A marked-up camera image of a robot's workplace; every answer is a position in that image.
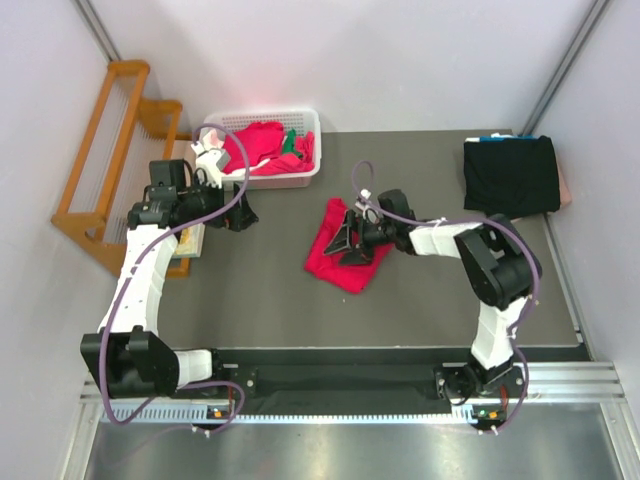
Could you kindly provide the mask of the red t-shirt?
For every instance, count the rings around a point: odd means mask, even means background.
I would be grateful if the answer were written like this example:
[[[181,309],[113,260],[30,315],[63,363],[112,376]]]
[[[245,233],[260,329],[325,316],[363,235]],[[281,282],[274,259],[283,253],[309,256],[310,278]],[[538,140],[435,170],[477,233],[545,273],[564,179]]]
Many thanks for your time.
[[[341,265],[341,254],[325,255],[324,250],[338,232],[347,210],[348,207],[341,198],[333,197],[328,200],[324,217],[304,264],[304,270],[317,279],[348,293],[359,294],[373,280],[382,261],[393,249],[393,245],[377,246],[374,249],[372,263],[363,266]]]

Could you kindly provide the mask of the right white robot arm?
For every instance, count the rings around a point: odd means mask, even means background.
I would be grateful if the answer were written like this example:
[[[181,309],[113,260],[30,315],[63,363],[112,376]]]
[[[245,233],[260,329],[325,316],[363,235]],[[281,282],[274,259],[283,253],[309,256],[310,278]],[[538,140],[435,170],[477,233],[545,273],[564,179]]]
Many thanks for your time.
[[[371,203],[363,190],[321,252],[342,266],[369,266],[382,246],[412,256],[461,261],[479,300],[475,338],[467,363],[440,381],[441,394],[464,403],[498,389],[514,362],[519,322],[536,293],[540,268],[511,221],[503,215],[469,222],[420,221],[399,189]]]

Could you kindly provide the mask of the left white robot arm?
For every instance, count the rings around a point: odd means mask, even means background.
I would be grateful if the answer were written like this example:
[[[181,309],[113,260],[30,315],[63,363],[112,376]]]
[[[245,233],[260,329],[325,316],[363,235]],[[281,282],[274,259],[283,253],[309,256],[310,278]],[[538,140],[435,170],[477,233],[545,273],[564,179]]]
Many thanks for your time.
[[[245,186],[225,201],[231,157],[221,147],[192,146],[184,159],[153,161],[150,183],[127,214],[126,252],[114,299],[97,332],[83,336],[84,359],[109,399],[170,397],[188,384],[205,396],[226,387],[227,374],[208,349],[174,350],[158,333],[159,305],[169,265],[188,228],[209,225],[240,231],[257,220]]]

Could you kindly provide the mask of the folded black t-shirt stack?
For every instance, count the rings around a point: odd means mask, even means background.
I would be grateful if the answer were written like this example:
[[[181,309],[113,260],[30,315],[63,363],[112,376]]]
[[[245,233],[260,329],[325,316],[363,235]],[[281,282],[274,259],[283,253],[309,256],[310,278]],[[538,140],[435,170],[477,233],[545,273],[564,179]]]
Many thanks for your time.
[[[562,205],[555,148],[547,136],[491,136],[463,144],[464,208],[510,219]]]

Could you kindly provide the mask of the yellow picture book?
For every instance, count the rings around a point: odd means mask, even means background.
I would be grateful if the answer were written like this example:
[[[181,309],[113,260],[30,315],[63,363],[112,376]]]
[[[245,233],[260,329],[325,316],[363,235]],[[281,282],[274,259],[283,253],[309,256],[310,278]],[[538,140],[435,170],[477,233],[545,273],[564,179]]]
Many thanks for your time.
[[[174,251],[174,259],[199,258],[202,253],[205,226],[198,224],[180,233],[178,245]]]

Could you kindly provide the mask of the red clothes in basket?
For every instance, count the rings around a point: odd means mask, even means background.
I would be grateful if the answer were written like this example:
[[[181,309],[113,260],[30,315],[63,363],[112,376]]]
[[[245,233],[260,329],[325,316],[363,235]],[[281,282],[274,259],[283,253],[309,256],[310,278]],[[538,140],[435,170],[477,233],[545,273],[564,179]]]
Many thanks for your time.
[[[280,176],[314,169],[314,133],[299,135],[294,129],[298,154],[282,155],[281,146],[288,130],[291,129],[281,122],[254,122],[234,133],[248,155],[252,176]]]

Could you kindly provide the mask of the white cloth in basket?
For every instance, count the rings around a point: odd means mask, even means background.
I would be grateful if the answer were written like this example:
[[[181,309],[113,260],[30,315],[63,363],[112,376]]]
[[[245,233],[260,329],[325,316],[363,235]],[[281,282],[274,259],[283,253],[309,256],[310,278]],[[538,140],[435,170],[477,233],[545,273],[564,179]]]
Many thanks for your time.
[[[219,138],[218,131],[215,128],[211,128],[202,136],[201,143],[206,151],[224,147],[224,140]]]

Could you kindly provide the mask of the green cloth in basket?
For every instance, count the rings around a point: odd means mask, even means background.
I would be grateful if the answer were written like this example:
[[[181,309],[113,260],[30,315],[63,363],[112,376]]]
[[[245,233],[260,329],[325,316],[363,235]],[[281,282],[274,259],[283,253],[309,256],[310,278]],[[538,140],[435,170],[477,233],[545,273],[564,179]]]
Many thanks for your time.
[[[297,134],[294,129],[288,130],[284,136],[283,143],[281,146],[281,154],[294,154],[297,155],[298,152],[296,150],[296,138]]]

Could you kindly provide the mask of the white plastic laundry basket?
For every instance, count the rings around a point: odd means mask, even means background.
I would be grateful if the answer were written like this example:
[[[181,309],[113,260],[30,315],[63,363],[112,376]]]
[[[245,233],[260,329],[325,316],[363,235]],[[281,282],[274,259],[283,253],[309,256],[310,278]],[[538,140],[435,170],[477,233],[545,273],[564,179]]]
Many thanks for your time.
[[[304,188],[320,171],[320,117],[311,108],[213,113],[205,121],[233,132],[248,154],[245,165],[236,143],[225,131],[217,133],[231,156],[222,169],[227,183],[241,183],[248,172],[251,189]]]

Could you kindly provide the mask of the orange wooden rack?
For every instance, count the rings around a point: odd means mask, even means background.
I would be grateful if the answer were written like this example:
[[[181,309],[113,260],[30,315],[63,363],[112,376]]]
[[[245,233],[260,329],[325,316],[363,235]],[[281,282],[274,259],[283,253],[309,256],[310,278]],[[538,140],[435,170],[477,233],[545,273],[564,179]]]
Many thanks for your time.
[[[109,63],[51,223],[106,271],[118,276],[126,253],[126,217],[149,183],[153,160],[186,158],[182,104],[147,98],[150,66]]]

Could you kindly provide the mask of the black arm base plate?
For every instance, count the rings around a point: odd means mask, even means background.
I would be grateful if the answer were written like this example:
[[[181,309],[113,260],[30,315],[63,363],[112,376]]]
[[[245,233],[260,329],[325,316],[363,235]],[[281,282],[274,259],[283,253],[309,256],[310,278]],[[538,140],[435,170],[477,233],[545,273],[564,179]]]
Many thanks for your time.
[[[244,390],[244,414],[444,413],[455,398],[441,394],[446,373],[469,360],[466,348],[218,349],[215,365]],[[521,363],[485,397],[516,399]]]

